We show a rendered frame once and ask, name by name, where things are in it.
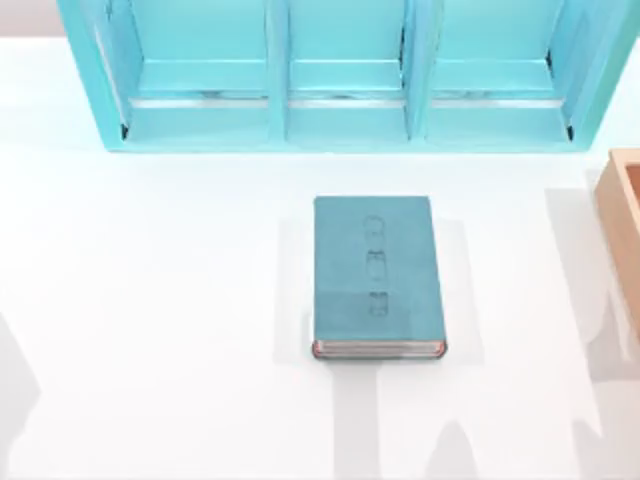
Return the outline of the teal book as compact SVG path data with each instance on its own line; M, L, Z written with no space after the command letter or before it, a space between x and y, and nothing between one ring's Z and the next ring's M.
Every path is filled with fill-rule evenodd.
M318 196L313 207L314 357L443 357L448 342L429 197Z

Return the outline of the light blue rack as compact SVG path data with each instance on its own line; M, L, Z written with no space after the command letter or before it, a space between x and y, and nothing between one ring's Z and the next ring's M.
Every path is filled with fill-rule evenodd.
M640 0L56 0L110 151L571 152Z

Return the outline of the salmon-coloured shallow box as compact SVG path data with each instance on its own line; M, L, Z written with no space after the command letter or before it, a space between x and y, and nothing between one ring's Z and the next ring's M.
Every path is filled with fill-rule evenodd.
M630 321L640 339L640 148L610 150L594 194Z

